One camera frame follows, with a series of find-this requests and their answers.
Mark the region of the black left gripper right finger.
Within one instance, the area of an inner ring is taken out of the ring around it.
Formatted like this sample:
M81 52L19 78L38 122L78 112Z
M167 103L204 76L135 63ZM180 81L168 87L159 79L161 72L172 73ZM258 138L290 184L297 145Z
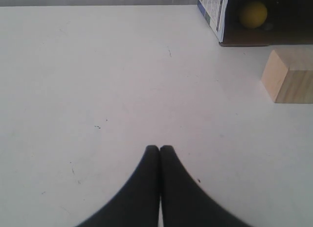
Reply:
M173 146L160 148L161 205L165 227L247 227L192 179Z

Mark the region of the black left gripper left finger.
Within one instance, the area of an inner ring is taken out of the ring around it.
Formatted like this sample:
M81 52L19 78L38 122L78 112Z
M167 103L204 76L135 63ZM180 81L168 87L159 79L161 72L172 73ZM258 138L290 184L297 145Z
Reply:
M157 227L159 217L159 149L146 147L131 177L115 196L80 227Z

